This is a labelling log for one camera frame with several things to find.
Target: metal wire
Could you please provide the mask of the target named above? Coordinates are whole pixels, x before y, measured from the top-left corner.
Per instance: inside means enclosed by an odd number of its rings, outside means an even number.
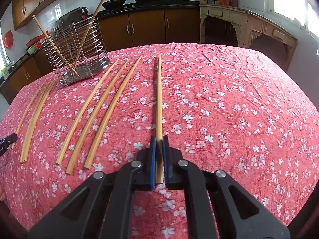
[[[93,17],[89,17],[71,26],[58,30],[51,37],[62,57],[46,39],[47,56],[61,84],[71,84],[79,80],[93,77],[109,64],[103,37],[97,19],[94,19],[89,32],[84,36],[87,26]]]

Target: red plastic bag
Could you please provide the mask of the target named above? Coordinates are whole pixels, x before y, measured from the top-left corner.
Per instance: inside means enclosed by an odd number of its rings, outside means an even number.
[[[3,45],[6,48],[9,48],[9,49],[12,48],[13,35],[12,35],[12,32],[10,30],[4,35]]]

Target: chopstick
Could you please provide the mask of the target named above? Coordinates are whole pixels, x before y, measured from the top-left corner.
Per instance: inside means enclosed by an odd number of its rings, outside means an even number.
[[[113,113],[113,110],[114,110],[114,108],[115,108],[115,106],[117,104],[117,101],[119,100],[119,98],[120,98],[125,86],[127,85],[128,81],[130,80],[130,78],[131,78],[136,66],[138,65],[139,61],[141,60],[141,58],[142,58],[142,56],[140,56],[136,60],[136,62],[134,63],[134,65],[132,66],[132,68],[130,69],[128,74],[126,75],[125,79],[123,80],[121,86],[117,90],[112,102],[110,103],[110,106],[108,107],[108,109],[107,109],[107,111],[106,111],[106,113],[104,115],[104,118],[103,118],[103,120],[102,120],[102,122],[101,122],[101,124],[100,124],[100,126],[98,128],[98,131],[97,131],[97,133],[95,135],[94,141],[92,143],[92,146],[90,148],[89,154],[87,156],[87,160],[86,160],[85,165],[84,165],[85,168],[90,169],[90,167],[92,165],[92,162],[93,162],[93,158],[95,156],[96,149],[98,148],[98,144],[99,144],[99,142],[101,140],[101,137],[102,137],[102,134],[103,134],[103,132],[104,132],[104,130],[105,130],[107,124],[108,124],[108,121],[109,121],[109,119],[111,117],[111,114]]]
[[[84,42],[85,42],[85,39],[87,38],[87,34],[89,33],[89,29],[91,28],[91,25],[92,25],[92,23],[93,23],[93,21],[94,21],[94,19],[95,19],[95,16],[98,14],[98,10],[99,10],[100,7],[102,6],[103,2],[104,2],[104,0],[101,0],[101,1],[99,2],[97,8],[95,9],[95,11],[94,11],[94,13],[93,13],[93,18],[90,20],[91,23],[87,26],[87,29],[85,30],[84,36],[83,36],[83,38],[82,38],[82,40],[81,40],[81,44],[80,44],[81,47],[83,47],[83,44],[84,44]],[[78,50],[78,52],[77,52],[77,57],[75,58],[75,63],[74,63],[74,67],[75,67],[75,68],[76,68],[75,65],[76,65],[76,63],[78,62],[78,59],[79,59],[79,57],[80,57],[80,53],[81,53],[80,50]]]
[[[159,146],[160,154],[156,155],[156,183],[163,183],[163,156],[162,156],[162,142],[163,142],[163,123],[162,123],[162,63],[161,54],[158,55],[158,69],[157,69],[157,97],[156,97],[156,142]]]
[[[34,101],[34,99],[36,98],[37,94],[38,94],[39,91],[41,90],[43,84],[44,84],[44,82],[42,82],[42,83],[40,84],[39,88],[36,90],[35,94],[34,94],[33,97],[31,98],[31,100],[30,100],[28,106],[27,106],[26,109],[24,110],[24,113],[23,113],[23,115],[22,115],[22,117],[21,117],[21,119],[20,119],[20,122],[19,122],[19,124],[18,124],[18,126],[17,126],[17,129],[16,129],[16,132],[15,132],[15,133],[17,134],[17,136],[19,135],[19,131],[20,131],[20,128],[21,128],[22,123],[23,123],[23,121],[24,121],[24,118],[26,117],[26,115],[27,115],[27,113],[28,113],[28,111],[29,111],[29,108],[30,108],[32,102]],[[15,146],[15,145],[16,145],[16,143],[14,142],[14,143],[12,144],[12,146],[11,146],[11,149],[14,149],[14,146]]]
[[[70,159],[69,164],[68,164],[68,167],[67,167],[67,169],[66,169],[66,173],[67,173],[67,174],[72,174],[73,168],[74,168],[74,165],[75,165],[75,162],[76,162],[76,160],[77,160],[77,158],[78,158],[79,152],[80,152],[80,150],[81,150],[81,148],[82,148],[82,146],[83,146],[83,143],[84,143],[84,141],[85,141],[85,139],[86,139],[86,137],[87,137],[87,134],[88,134],[88,132],[90,131],[90,127],[91,127],[92,123],[93,123],[93,121],[94,121],[96,115],[98,114],[98,111],[100,110],[102,104],[104,103],[106,97],[108,96],[108,94],[109,94],[110,91],[112,90],[112,88],[113,88],[115,82],[117,81],[118,77],[121,75],[123,69],[126,67],[126,65],[127,65],[128,62],[129,62],[129,61],[127,60],[127,61],[123,64],[123,66],[120,68],[120,70],[118,70],[118,72],[117,72],[116,75],[114,76],[113,80],[110,82],[110,84],[109,84],[108,87],[106,88],[105,92],[103,93],[103,95],[102,95],[101,98],[99,99],[98,103],[96,104],[96,106],[95,106],[93,112],[91,113],[90,118],[89,118],[89,120],[87,121],[87,123],[86,123],[84,129],[82,130],[81,136],[80,136],[80,138],[79,138],[79,140],[78,140],[78,142],[77,142],[77,144],[76,144],[76,146],[75,146],[75,149],[74,149],[74,151],[73,151],[73,153],[72,153],[71,159]]]
[[[44,31],[44,29],[42,28],[40,22],[38,21],[38,19],[35,17],[35,15],[32,15],[32,18],[34,19],[34,21],[36,22],[36,24],[38,25],[38,27],[40,28],[41,32],[43,33],[43,35],[47,38],[47,40],[50,42],[50,44],[53,46],[54,50],[59,54],[59,56],[62,58],[62,60],[64,61],[64,63],[66,65],[70,65],[70,63],[66,60],[66,58],[62,55],[62,53],[60,52],[60,50],[55,46],[55,44],[53,43],[53,41],[50,39],[50,37],[48,36],[48,34]],[[79,74],[75,71],[75,69],[73,67],[71,67],[71,69],[73,70],[73,72],[78,76]]]
[[[92,100],[94,94],[96,93],[96,91],[98,90],[98,88],[102,85],[102,83],[104,82],[105,78],[107,77],[107,75],[110,73],[110,71],[113,69],[113,67],[117,64],[119,59],[117,59],[110,67],[109,69],[105,72],[105,74],[101,77],[101,79],[98,81],[98,83],[95,85],[95,87],[93,88],[93,90],[91,91],[90,95],[87,97],[87,99],[85,100],[82,108],[80,109],[77,117],[75,118],[65,140],[64,140],[64,143],[62,145],[62,148],[59,152],[59,155],[58,155],[58,158],[56,160],[56,163],[57,164],[61,164],[62,163],[62,160],[63,160],[63,157],[64,157],[64,154],[65,154],[65,151],[66,151],[66,148],[68,147],[68,144],[71,140],[71,137],[85,111],[85,109],[87,108],[87,106],[89,105],[90,101]]]
[[[32,115],[31,121],[30,121],[28,129],[27,129],[25,139],[23,141],[23,146],[22,146],[22,151],[21,151],[23,163],[25,163],[27,161],[28,154],[29,154],[29,148],[30,148],[30,144],[31,144],[31,139],[32,139],[32,135],[33,135],[36,123],[38,121],[38,118],[39,118],[40,113],[42,111],[42,108],[44,106],[44,103],[47,100],[47,97],[49,96],[50,91],[52,90],[55,82],[56,82],[56,79],[54,79],[52,82],[50,82],[48,84],[45,92],[41,96],[41,100],[38,102],[37,107]]]

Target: pink floral tablecloth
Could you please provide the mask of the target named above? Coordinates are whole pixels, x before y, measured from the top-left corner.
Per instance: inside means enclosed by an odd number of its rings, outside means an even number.
[[[7,204],[30,229],[74,188],[97,170],[118,170],[148,146],[156,131],[157,55],[162,53],[163,132],[170,145],[201,169],[226,170],[280,221],[288,225],[318,180],[319,114],[301,89],[260,52],[210,44],[148,45],[110,52],[120,58],[86,109],[66,152],[59,149],[83,102],[102,73],[64,87],[56,83],[34,130],[26,164],[19,162],[23,139],[37,99],[14,150],[0,157],[0,181]],[[89,147],[120,77],[98,113],[73,175],[68,160],[87,119],[125,59],[142,56],[109,121],[90,170]],[[0,124],[0,138],[13,133],[37,87],[48,74],[24,87]],[[132,238],[186,238],[182,191],[159,185],[135,196]]]

